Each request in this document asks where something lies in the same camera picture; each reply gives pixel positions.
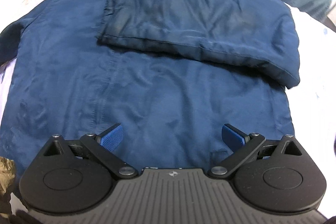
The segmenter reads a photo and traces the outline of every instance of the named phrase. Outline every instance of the blue jacket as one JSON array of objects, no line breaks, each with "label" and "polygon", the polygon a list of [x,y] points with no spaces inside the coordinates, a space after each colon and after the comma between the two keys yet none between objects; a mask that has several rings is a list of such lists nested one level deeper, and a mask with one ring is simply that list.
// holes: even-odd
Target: blue jacket
[{"label": "blue jacket", "polygon": [[0,35],[0,63],[17,55],[0,155],[20,176],[50,135],[120,122],[137,169],[206,170],[231,153],[225,123],[294,133],[297,47],[279,0],[45,0]]}]

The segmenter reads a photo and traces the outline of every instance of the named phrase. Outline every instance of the brown crumpled object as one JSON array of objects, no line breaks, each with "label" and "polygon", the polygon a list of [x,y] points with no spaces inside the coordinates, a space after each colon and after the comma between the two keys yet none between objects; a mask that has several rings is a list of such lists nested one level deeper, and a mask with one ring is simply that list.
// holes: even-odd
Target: brown crumpled object
[{"label": "brown crumpled object", "polygon": [[8,217],[12,213],[11,192],[15,185],[16,167],[13,160],[0,157],[0,216]]}]

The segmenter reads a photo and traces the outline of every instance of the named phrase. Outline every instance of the white logo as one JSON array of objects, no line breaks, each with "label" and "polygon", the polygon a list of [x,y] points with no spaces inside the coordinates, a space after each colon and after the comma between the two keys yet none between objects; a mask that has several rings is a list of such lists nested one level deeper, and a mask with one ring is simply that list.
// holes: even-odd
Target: white logo
[{"label": "white logo", "polygon": [[172,177],[175,177],[177,176],[179,173],[177,173],[176,171],[172,171],[170,173],[168,173],[168,175],[172,176]]}]

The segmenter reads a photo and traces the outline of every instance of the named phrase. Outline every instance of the gray ribbed panel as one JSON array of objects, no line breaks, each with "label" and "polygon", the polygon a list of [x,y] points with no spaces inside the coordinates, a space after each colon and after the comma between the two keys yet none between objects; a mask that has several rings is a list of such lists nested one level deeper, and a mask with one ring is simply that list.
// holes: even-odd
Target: gray ribbed panel
[{"label": "gray ribbed panel", "polygon": [[296,216],[260,212],[241,201],[229,182],[201,169],[145,169],[118,182],[100,206],[76,216],[55,218],[31,212],[44,224],[322,224],[316,211]]}]

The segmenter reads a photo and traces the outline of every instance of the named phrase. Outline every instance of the blue gripper pad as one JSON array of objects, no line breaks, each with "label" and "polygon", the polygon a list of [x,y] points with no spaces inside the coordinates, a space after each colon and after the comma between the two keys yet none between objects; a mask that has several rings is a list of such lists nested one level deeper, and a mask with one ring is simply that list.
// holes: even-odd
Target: blue gripper pad
[{"label": "blue gripper pad", "polygon": [[122,142],[124,138],[124,129],[120,123],[117,123],[96,137],[96,141],[106,150],[112,152]]},{"label": "blue gripper pad", "polygon": [[234,153],[239,148],[243,147],[250,140],[250,137],[239,129],[226,123],[222,127],[222,140]]}]

